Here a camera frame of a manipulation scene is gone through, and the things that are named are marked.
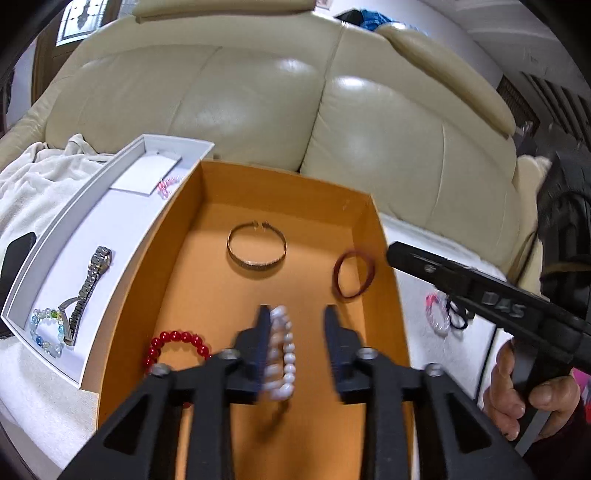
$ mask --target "blue beaded bracelet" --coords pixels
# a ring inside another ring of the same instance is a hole
[[[50,320],[57,321],[57,331],[58,331],[57,339],[59,340],[60,343],[53,345],[52,343],[43,340],[43,337],[41,335],[37,335],[37,327],[43,319],[50,319]],[[31,332],[30,332],[31,338],[39,347],[41,347],[41,349],[45,353],[48,353],[53,358],[61,357],[61,352],[64,348],[63,340],[65,337],[65,334],[64,334],[64,320],[61,317],[60,312],[58,312],[57,310],[54,310],[54,309],[45,309],[45,310],[35,309],[35,310],[33,310],[33,316],[31,316],[31,320],[29,320],[29,326],[31,327]]]

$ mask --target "white beaded bracelet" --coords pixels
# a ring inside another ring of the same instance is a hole
[[[265,368],[265,384],[263,389],[269,392],[271,400],[287,400],[294,392],[296,381],[296,346],[293,343],[291,320],[287,316],[287,309],[281,305],[271,311],[271,339],[267,353],[267,367]]]

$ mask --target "finger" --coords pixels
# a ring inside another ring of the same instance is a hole
[[[514,419],[520,419],[525,413],[525,403],[513,388],[511,378],[503,375],[498,365],[495,365],[492,369],[491,391],[489,395],[494,408],[505,415],[509,415]]]
[[[496,366],[499,367],[499,372],[505,377],[511,376],[515,368],[515,354],[513,353],[513,346],[511,340],[505,344],[496,354]]]
[[[579,385],[571,376],[553,378],[531,391],[533,407],[553,412],[540,432],[540,438],[550,437],[564,427],[577,408],[580,396]]]
[[[509,415],[505,415],[503,412],[498,411],[490,400],[490,392],[487,388],[482,396],[484,401],[485,413],[501,431],[501,433],[507,438],[507,440],[515,440],[519,435],[519,423],[516,419],[511,418]]]

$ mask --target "bangle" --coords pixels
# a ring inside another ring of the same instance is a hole
[[[52,343],[44,340],[41,335],[37,335],[37,327],[39,326],[39,324],[41,323],[41,321],[43,319],[50,319],[50,320],[57,321],[57,331],[58,331],[57,339],[59,341],[57,344],[53,345]],[[53,309],[45,309],[43,311],[41,311],[39,309],[35,309],[35,310],[33,310],[33,315],[31,316],[31,319],[29,320],[29,326],[31,327],[31,331],[30,331],[31,338],[39,347],[41,347],[41,349],[45,353],[48,353],[53,358],[61,357],[61,352],[64,349],[64,344],[63,344],[64,320],[63,320],[60,312],[58,312],[57,310],[53,310]]]
[[[344,295],[343,291],[340,289],[340,284],[339,284],[340,269],[343,266],[344,261],[347,258],[352,258],[352,257],[359,257],[365,261],[365,264],[368,266],[368,276],[365,279],[365,282],[363,282],[363,285],[361,285],[361,288],[359,289],[358,292],[354,293],[353,295]],[[374,278],[375,278],[375,261],[374,261],[374,259],[371,258],[368,254],[366,254],[360,250],[348,250],[339,257],[339,259],[335,263],[335,268],[333,270],[333,289],[335,291],[335,296],[341,300],[355,299],[355,298],[359,297],[360,295],[362,295],[363,293],[365,293],[365,291],[369,288],[369,286],[374,281]]]
[[[232,246],[230,244],[232,242],[232,237],[234,236],[234,234],[238,230],[241,230],[243,228],[254,228],[256,230],[258,227],[259,227],[259,223],[257,221],[253,221],[250,223],[243,223],[241,225],[235,226],[230,231],[230,234],[228,235],[228,242],[226,245],[227,249],[228,249],[228,254],[230,255],[232,260],[234,260],[238,265],[240,265],[242,268],[246,268],[247,270],[257,270],[257,271],[269,270],[271,267],[273,267],[273,266],[279,264],[281,261],[283,261],[283,259],[287,255],[287,240],[285,239],[285,235],[283,235],[283,233],[279,229],[272,226],[269,222],[263,222],[261,225],[261,227],[263,229],[271,230],[281,239],[281,242],[283,243],[282,256],[280,256],[279,258],[276,258],[275,260],[272,260],[270,262],[252,262],[249,260],[243,260],[242,258],[237,256],[232,251]]]
[[[441,313],[442,320],[437,320],[433,315],[433,306],[436,305]],[[440,337],[446,337],[449,333],[451,317],[445,308],[445,296],[439,293],[430,293],[425,298],[425,315],[433,331]]]
[[[165,343],[169,342],[184,342],[190,343],[195,347],[197,353],[202,356],[205,360],[208,360],[211,355],[207,345],[203,344],[203,339],[199,335],[194,335],[191,332],[179,332],[173,330],[172,332],[161,332],[159,336],[152,338],[150,341],[150,347],[148,348],[148,355],[144,359],[143,366],[145,369],[158,362],[158,357],[161,353],[161,348]]]

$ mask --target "leather sofa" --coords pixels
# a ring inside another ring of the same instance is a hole
[[[142,0],[81,43],[0,140],[0,169],[75,133],[107,153],[145,132],[202,138],[214,158],[370,192],[381,212],[510,272],[536,182],[522,174],[531,161],[516,158],[507,105],[427,36],[372,33],[313,8]]]

